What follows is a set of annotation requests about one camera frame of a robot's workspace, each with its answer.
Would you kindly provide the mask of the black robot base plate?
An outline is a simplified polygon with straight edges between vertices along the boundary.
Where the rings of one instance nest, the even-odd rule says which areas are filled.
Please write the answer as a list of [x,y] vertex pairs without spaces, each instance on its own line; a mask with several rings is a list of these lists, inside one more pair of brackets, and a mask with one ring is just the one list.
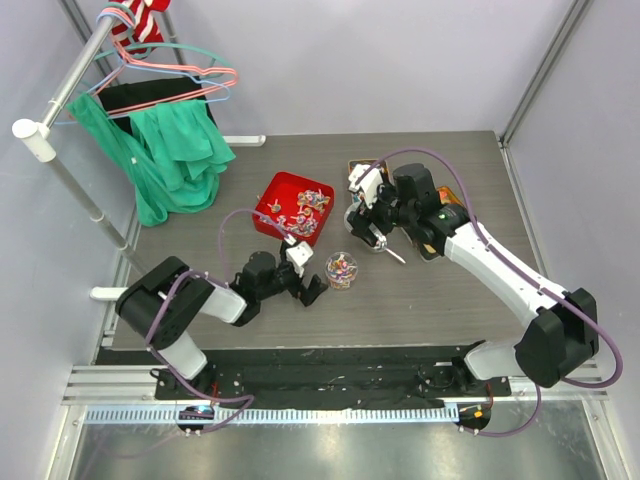
[[223,398],[250,394],[257,408],[378,408],[440,398],[502,399],[515,378],[476,380],[465,346],[310,347],[208,350],[193,386]]

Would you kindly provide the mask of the silver metal scoop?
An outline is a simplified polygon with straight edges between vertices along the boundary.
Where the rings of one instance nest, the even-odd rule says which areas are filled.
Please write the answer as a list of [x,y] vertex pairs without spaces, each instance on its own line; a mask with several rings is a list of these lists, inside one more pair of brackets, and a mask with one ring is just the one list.
[[369,227],[370,232],[374,235],[376,242],[373,247],[369,247],[369,250],[374,253],[386,253],[393,257],[400,264],[405,265],[406,260],[401,257],[399,254],[391,250],[388,246],[388,241],[385,235],[381,233],[381,231],[375,226],[371,225]]

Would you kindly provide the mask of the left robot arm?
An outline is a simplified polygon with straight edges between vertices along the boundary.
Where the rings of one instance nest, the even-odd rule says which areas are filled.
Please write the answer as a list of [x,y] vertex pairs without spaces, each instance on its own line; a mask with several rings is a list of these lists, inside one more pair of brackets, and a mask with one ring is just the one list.
[[179,374],[179,388],[190,398],[200,399],[211,391],[213,375],[206,369],[204,352],[187,333],[191,322],[206,314],[243,326],[272,296],[288,291],[304,300],[307,292],[302,278],[310,258],[298,248],[285,249],[279,257],[256,252],[225,286],[171,256],[125,290],[115,311]]

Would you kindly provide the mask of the clear plastic round jar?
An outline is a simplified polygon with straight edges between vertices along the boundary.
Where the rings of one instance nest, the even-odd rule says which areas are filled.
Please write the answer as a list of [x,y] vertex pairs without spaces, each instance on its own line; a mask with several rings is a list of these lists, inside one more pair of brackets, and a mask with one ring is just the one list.
[[349,289],[356,279],[357,273],[357,262],[347,252],[336,252],[325,263],[325,275],[328,284],[335,290]]

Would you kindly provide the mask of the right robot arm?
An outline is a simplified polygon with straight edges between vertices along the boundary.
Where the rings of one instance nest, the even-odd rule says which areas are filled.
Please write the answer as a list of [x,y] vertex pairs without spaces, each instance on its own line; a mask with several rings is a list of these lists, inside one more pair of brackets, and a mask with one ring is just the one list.
[[524,376],[550,388],[599,350],[594,297],[573,292],[540,275],[490,236],[468,204],[444,199],[429,169],[406,164],[392,176],[367,163],[352,167],[349,191],[355,202],[344,220],[350,234],[374,250],[401,228],[431,255],[461,266],[483,283],[523,326],[520,339],[482,341],[451,371],[457,391],[472,395],[488,379]]

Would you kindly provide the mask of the red square candy box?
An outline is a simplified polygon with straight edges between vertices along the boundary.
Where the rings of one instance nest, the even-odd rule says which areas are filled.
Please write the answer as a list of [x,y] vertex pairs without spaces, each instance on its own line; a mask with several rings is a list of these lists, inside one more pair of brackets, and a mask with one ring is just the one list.
[[258,200],[255,230],[280,238],[280,232],[315,246],[333,209],[334,189],[290,172],[278,172]]

